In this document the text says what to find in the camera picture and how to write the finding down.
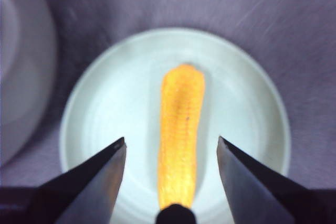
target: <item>corn cob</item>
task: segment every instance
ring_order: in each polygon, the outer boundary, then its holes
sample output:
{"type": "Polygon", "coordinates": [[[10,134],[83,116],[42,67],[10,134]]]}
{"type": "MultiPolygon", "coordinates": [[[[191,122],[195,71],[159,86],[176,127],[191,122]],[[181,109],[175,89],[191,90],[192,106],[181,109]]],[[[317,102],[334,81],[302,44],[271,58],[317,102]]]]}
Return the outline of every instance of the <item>corn cob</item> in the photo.
{"type": "Polygon", "coordinates": [[[159,205],[190,208],[196,186],[196,140],[205,82],[190,65],[169,71],[161,90],[159,205]]]}

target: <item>yellow corn kernel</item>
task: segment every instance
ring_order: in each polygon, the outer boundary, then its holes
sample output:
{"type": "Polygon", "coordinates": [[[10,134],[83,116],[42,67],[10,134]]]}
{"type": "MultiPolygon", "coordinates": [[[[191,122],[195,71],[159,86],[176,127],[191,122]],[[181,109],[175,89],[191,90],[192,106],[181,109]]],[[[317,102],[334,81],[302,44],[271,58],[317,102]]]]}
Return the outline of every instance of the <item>yellow corn kernel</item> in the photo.
{"type": "Polygon", "coordinates": [[[161,140],[159,150],[159,205],[190,208],[196,186],[196,141],[204,76],[193,66],[169,71],[161,90],[161,140]]]}

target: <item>plate rim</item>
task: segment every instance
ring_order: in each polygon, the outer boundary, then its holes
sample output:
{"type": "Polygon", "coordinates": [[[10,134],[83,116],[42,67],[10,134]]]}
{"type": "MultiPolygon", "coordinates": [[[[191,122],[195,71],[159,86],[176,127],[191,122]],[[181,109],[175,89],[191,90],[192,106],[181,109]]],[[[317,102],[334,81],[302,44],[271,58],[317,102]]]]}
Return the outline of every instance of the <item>plate rim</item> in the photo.
{"type": "Polygon", "coordinates": [[[95,71],[95,69],[100,65],[102,61],[109,57],[109,55],[117,51],[124,44],[131,43],[136,40],[146,39],[146,37],[156,36],[160,34],[176,34],[176,33],[187,33],[188,35],[199,35],[204,36],[208,40],[215,41],[216,43],[225,45],[226,47],[230,47],[231,49],[238,51],[243,58],[261,75],[262,79],[265,81],[266,85],[269,87],[271,94],[273,95],[275,102],[279,109],[279,114],[281,118],[281,122],[283,124],[283,133],[284,133],[284,143],[285,143],[285,151],[284,151],[284,159],[282,163],[282,168],[280,173],[282,175],[288,175],[289,172],[289,164],[291,158],[291,134],[290,134],[290,125],[288,120],[288,115],[286,112],[286,108],[284,102],[280,96],[279,91],[277,90],[275,84],[272,79],[268,75],[268,73],[262,68],[262,66],[246,51],[242,50],[240,47],[236,46],[232,42],[228,41],[225,38],[222,38],[218,35],[209,33],[207,31],[194,29],[194,28],[185,28],[185,27],[166,27],[166,28],[155,28],[146,30],[137,34],[133,34],[127,38],[120,40],[119,42],[111,45],[105,51],[103,51],[82,73],[79,77],[78,81],[74,85],[71,94],[67,100],[66,106],[64,108],[63,116],[61,118],[60,125],[60,137],[59,137],[59,159],[61,171],[66,172],[70,170],[67,155],[66,155],[66,138],[67,138],[67,126],[69,125],[69,118],[71,111],[73,110],[74,103],[78,96],[79,91],[86,83],[88,77],[90,77],[91,73],[95,71]]]}

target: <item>white plate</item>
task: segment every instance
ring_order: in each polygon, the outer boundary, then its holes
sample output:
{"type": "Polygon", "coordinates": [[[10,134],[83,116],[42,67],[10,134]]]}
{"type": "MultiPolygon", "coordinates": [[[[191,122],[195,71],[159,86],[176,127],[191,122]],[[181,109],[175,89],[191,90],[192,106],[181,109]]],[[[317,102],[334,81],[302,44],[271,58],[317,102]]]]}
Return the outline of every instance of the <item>white plate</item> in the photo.
{"type": "Polygon", "coordinates": [[[57,45],[46,0],[1,0],[1,161],[26,143],[48,104],[57,45]]]}
{"type": "Polygon", "coordinates": [[[154,223],[159,212],[156,160],[161,81],[182,63],[201,70],[206,81],[192,207],[198,223],[233,223],[217,166],[219,135],[274,170],[287,173],[288,120],[262,68],[233,44],[202,31],[147,31],[111,47],[88,68],[62,120],[63,171],[125,137],[127,160],[113,223],[154,223]]]}

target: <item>gray tablecloth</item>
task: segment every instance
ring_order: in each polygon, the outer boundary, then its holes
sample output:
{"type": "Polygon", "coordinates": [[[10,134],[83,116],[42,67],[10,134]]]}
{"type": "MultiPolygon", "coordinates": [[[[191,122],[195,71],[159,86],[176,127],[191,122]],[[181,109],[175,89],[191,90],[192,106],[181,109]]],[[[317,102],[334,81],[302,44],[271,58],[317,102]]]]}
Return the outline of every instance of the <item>gray tablecloth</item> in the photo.
{"type": "Polygon", "coordinates": [[[59,42],[55,90],[35,134],[2,168],[3,185],[38,185],[60,174],[61,115],[95,57],[134,33],[182,26],[220,35],[260,63],[289,115],[289,177],[336,188],[336,0],[47,1],[59,42]]]}

